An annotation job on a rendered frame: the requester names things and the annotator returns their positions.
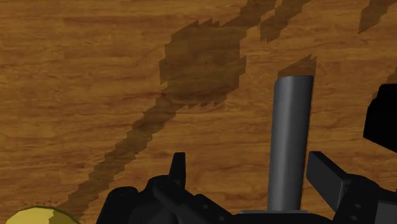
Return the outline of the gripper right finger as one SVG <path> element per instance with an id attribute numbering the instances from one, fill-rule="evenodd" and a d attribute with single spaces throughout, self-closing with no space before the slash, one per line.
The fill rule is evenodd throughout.
<path id="1" fill-rule="evenodd" d="M 332 224 L 397 224 L 397 192 L 345 172 L 324 153 L 309 153 L 306 178 L 335 211 Z"/>

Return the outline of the black object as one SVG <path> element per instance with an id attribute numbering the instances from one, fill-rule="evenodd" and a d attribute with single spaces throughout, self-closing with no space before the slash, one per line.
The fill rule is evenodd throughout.
<path id="1" fill-rule="evenodd" d="M 397 153 L 397 83 L 379 87 L 366 112 L 363 137 Z"/>

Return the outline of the grey cylinder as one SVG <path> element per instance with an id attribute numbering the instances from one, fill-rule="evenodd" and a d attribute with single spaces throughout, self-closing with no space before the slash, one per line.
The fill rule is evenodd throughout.
<path id="1" fill-rule="evenodd" d="M 270 211 L 300 209 L 313 82 L 313 76 L 283 76 L 275 83 L 268 176 Z"/>

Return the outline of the yellow round fruit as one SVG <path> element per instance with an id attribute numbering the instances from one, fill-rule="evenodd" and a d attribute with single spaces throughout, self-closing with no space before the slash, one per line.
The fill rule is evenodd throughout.
<path id="1" fill-rule="evenodd" d="M 50 207 L 30 207 L 18 211 L 5 224 L 79 224 L 74 218 Z"/>

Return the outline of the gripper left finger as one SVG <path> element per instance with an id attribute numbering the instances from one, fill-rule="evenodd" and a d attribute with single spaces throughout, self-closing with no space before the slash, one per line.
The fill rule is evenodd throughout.
<path id="1" fill-rule="evenodd" d="M 95 224 L 232 224 L 231 213 L 185 184 L 185 153 L 177 152 L 169 173 L 150 178 L 144 190 L 111 190 Z"/>

